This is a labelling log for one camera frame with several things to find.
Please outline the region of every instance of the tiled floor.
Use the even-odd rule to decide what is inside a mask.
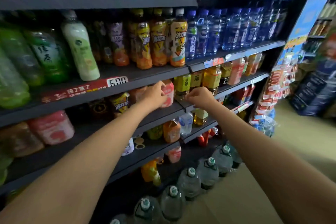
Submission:
[[[336,181],[336,126],[317,117],[297,115],[287,100],[276,106],[279,126],[272,140],[283,143]],[[187,204],[180,223],[282,223],[245,165]]]

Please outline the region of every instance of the hand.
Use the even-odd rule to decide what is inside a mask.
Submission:
[[[151,112],[161,107],[167,100],[167,96],[162,91],[162,87],[165,86],[162,81],[159,81],[153,86],[147,87],[140,98],[141,105],[145,105]]]
[[[195,108],[201,108],[205,111],[211,103],[216,102],[212,93],[206,87],[195,88],[185,96],[185,99],[192,103]]]

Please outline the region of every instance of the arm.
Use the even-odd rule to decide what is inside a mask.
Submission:
[[[245,123],[204,87],[186,99],[215,118],[284,223],[336,223],[336,185]]]
[[[141,120],[160,107],[158,82],[139,103],[65,155],[0,213],[0,223],[88,223],[103,188]]]

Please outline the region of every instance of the floor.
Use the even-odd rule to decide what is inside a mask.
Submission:
[[[276,106],[277,140],[336,182],[335,123],[297,115],[287,100]],[[179,223],[278,224],[270,201],[245,165],[187,204]]]

